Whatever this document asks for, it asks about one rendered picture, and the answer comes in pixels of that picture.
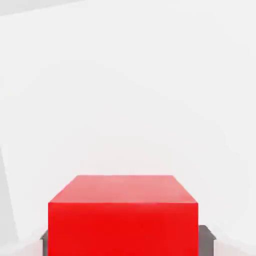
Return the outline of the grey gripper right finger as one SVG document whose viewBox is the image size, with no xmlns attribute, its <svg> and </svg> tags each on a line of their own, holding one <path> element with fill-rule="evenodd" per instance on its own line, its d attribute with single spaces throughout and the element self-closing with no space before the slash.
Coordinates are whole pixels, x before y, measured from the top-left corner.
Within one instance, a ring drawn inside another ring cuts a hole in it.
<svg viewBox="0 0 256 256">
<path fill-rule="evenodd" d="M 198 256 L 233 256 L 233 249 L 217 240 L 206 225 L 199 225 Z"/>
</svg>

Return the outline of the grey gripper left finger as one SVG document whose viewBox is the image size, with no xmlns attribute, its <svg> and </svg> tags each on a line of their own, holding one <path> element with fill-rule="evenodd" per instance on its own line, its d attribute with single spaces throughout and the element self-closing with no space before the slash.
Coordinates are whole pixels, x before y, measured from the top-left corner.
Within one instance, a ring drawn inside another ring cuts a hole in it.
<svg viewBox="0 0 256 256">
<path fill-rule="evenodd" d="M 23 256 L 48 256 L 48 230 L 35 233 L 28 239 Z"/>
</svg>

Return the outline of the small red cube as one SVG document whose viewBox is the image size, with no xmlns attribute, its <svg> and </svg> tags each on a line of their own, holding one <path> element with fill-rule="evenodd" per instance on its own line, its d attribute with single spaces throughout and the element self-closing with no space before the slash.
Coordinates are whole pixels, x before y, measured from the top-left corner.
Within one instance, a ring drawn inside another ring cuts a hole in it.
<svg viewBox="0 0 256 256">
<path fill-rule="evenodd" d="M 48 256 L 198 256 L 198 214 L 172 175 L 78 175 L 48 203 Z"/>
</svg>

